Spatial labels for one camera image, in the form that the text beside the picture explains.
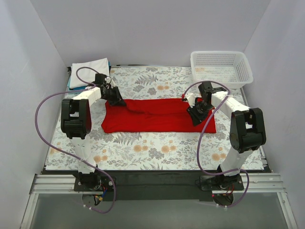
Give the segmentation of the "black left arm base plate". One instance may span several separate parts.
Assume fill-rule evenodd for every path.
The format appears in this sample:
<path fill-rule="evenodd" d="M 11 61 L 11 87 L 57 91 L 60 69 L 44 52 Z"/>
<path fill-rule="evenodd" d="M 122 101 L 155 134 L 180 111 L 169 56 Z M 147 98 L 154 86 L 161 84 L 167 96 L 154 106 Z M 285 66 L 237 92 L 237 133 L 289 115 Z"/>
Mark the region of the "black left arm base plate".
<path fill-rule="evenodd" d="M 107 176 L 89 176 L 76 178 L 74 191 L 113 191 L 113 185 L 116 184 L 116 177 L 111 181 Z"/>

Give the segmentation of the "red t shirt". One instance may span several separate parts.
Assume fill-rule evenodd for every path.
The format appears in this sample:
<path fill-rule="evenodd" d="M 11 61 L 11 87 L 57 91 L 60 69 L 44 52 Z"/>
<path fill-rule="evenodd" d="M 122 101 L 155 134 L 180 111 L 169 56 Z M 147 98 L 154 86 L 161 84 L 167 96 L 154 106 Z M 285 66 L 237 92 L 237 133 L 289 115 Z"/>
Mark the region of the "red t shirt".
<path fill-rule="evenodd" d="M 200 133 L 206 123 L 206 120 L 203 120 L 195 126 L 187 112 L 189 104 L 179 98 L 124 101 L 125 106 L 105 103 L 106 116 L 101 124 L 105 133 Z"/>

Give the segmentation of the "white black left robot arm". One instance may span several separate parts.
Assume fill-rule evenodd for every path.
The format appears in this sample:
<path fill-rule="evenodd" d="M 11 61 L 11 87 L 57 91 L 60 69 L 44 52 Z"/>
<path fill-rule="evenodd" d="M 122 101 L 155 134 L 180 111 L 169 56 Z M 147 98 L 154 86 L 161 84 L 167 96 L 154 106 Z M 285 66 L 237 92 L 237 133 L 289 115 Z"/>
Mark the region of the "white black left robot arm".
<path fill-rule="evenodd" d="M 111 77 L 97 73 L 94 88 L 61 103 L 61 130 L 74 147 L 79 161 L 78 171 L 90 174 L 95 171 L 97 163 L 91 155 L 90 140 L 87 135 L 92 129 L 90 107 L 99 99 L 106 100 L 111 106 L 126 106 L 119 88 Z"/>

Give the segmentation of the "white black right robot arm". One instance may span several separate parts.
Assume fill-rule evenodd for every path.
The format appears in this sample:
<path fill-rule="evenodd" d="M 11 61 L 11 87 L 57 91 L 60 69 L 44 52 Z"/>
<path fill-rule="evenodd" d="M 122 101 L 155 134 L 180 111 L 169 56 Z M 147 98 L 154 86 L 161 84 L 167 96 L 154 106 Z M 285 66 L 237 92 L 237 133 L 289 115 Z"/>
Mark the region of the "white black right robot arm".
<path fill-rule="evenodd" d="M 197 82 L 201 101 L 197 101 L 194 94 L 187 91 L 181 96 L 182 101 L 189 104 L 189 114 L 194 124 L 204 122 L 202 134 L 217 111 L 223 112 L 230 118 L 229 140 L 231 148 L 226 159 L 219 165 L 216 185 L 220 189 L 228 189 L 233 184 L 232 176 L 238 175 L 242 165 L 251 153 L 266 143 L 263 112 L 259 108 L 250 108 L 241 104 L 230 96 L 230 89 L 213 81 Z"/>

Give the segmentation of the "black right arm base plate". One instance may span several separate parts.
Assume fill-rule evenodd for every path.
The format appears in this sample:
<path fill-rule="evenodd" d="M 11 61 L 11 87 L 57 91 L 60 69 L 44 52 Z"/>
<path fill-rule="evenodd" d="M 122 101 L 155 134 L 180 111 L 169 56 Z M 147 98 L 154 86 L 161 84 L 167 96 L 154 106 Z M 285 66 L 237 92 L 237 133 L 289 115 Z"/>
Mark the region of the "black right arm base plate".
<path fill-rule="evenodd" d="M 242 182 L 241 176 L 200 176 L 199 178 L 199 188 L 203 191 L 225 191 L 225 190 L 234 190 L 234 191 L 242 191 L 244 189 L 244 185 Z"/>

